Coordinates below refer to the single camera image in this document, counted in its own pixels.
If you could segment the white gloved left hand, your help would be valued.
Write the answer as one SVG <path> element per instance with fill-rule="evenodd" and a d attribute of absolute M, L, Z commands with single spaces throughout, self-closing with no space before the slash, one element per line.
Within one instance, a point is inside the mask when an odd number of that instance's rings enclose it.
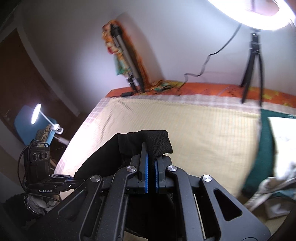
<path fill-rule="evenodd" d="M 45 215 L 55 208 L 59 204 L 59 201 L 54 198 L 46 201 L 40 196 L 27 195 L 25 197 L 25 204 L 30 212 L 36 215 Z"/>

